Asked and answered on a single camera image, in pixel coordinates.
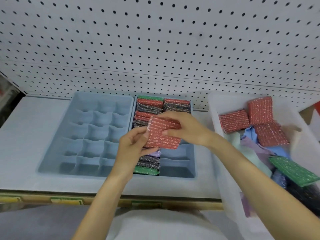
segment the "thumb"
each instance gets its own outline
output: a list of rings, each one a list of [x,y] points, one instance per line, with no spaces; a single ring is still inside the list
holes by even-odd
[[[162,134],[164,136],[174,136],[174,137],[182,138],[183,130],[182,129],[168,129],[168,130],[164,130],[162,132]]]
[[[146,131],[139,140],[134,144],[135,147],[142,149],[142,147],[147,143],[149,138],[149,132]]]

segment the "white shirt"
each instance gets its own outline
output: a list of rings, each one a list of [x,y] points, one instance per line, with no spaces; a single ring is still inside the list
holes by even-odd
[[[131,210],[115,216],[106,240],[227,240],[208,220],[171,210]]]

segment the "white container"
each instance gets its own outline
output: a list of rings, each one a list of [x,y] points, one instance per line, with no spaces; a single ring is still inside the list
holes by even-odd
[[[224,136],[219,115],[247,109],[247,101],[263,97],[262,95],[237,94],[230,92],[211,92],[208,97],[209,112],[212,117],[214,130]],[[295,125],[302,129],[299,138],[291,149],[291,158],[302,167],[320,175],[320,144],[311,133],[299,113],[289,101],[282,97],[272,97],[274,119],[282,126]],[[213,156],[215,175],[222,203],[227,216],[237,223],[244,239],[273,239],[258,217],[246,218],[241,202],[240,188],[231,177],[221,161]]]

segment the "green scouring pad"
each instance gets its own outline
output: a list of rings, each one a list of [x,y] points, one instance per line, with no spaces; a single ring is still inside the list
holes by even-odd
[[[294,161],[290,161],[286,157],[272,156],[269,157],[269,161],[300,187],[305,187],[320,180],[320,177],[315,175],[313,172],[303,168]]]
[[[147,175],[158,175],[159,171],[154,168],[135,166],[134,173],[147,174]]]
[[[162,97],[152,97],[152,96],[145,96],[145,95],[138,95],[139,99],[150,99],[150,100],[159,100],[163,101]]]

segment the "blue plastic tray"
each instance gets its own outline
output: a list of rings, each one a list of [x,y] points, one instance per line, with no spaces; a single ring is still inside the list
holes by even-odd
[[[167,99],[176,99],[174,97],[163,97]],[[134,110],[132,112],[130,125],[133,126],[134,113],[137,106],[137,97],[134,99]],[[193,114],[193,104],[190,101],[191,114]],[[161,149],[160,156],[160,170],[159,176],[176,177],[176,178],[190,178],[193,179],[197,176],[195,164],[195,150],[194,145],[181,140],[180,145],[176,150]]]
[[[76,92],[44,155],[40,173],[106,177],[128,132],[134,98]]]

